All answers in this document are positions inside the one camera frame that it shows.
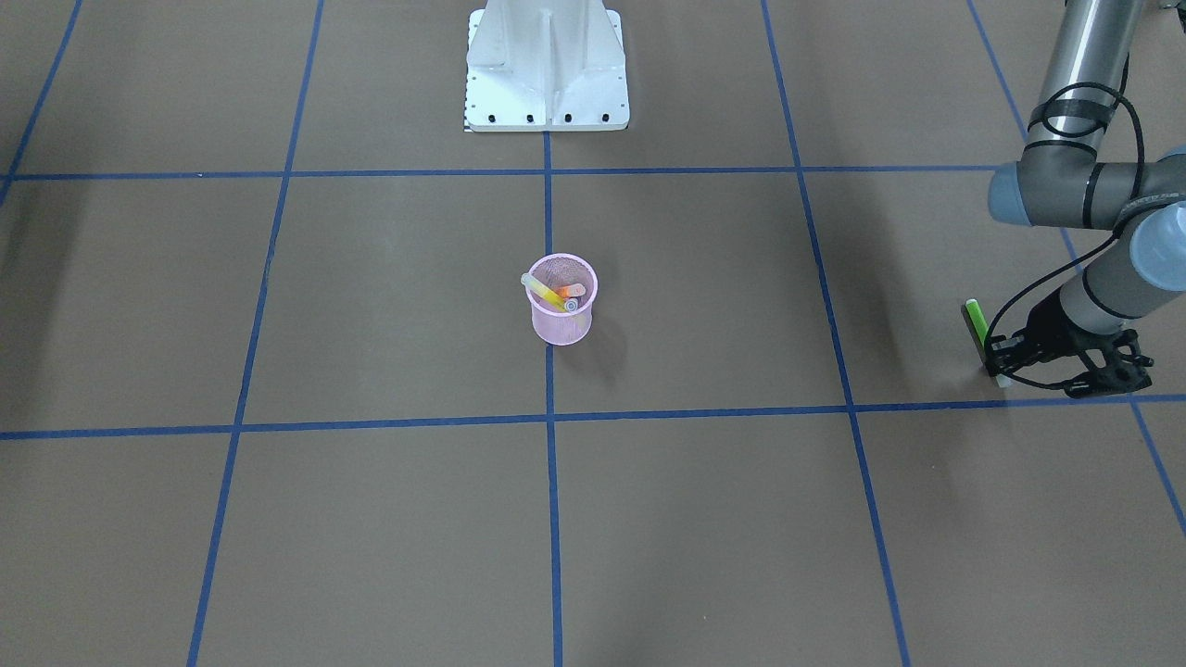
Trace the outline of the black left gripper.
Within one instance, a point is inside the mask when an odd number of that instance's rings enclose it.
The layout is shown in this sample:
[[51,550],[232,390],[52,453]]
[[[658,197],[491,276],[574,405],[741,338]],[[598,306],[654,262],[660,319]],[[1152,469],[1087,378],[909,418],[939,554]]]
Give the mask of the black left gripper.
[[984,341],[984,367],[990,376],[1005,376],[1032,364],[1076,358],[1098,337],[1071,320],[1060,293],[1051,292],[1029,309],[1018,336],[991,336]]

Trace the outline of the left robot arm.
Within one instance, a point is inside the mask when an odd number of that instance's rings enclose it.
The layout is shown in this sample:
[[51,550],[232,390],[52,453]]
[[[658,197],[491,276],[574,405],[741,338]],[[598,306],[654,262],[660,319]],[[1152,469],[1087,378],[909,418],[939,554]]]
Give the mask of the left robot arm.
[[991,176],[993,220],[1108,233],[1016,333],[984,333],[994,376],[1019,380],[1025,368],[1079,358],[1080,375],[1053,389],[1114,396],[1152,383],[1153,361],[1131,323],[1182,296],[1185,241],[1182,151],[1149,160],[1124,93],[1142,9],[1140,1],[1065,4],[1024,151]]

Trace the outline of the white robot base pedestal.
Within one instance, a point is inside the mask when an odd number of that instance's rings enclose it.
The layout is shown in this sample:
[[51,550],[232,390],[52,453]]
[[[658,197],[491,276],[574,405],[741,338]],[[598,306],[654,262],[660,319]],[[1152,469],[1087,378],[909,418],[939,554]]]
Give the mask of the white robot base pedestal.
[[601,1],[487,1],[467,20],[468,132],[616,132],[631,120],[625,34]]

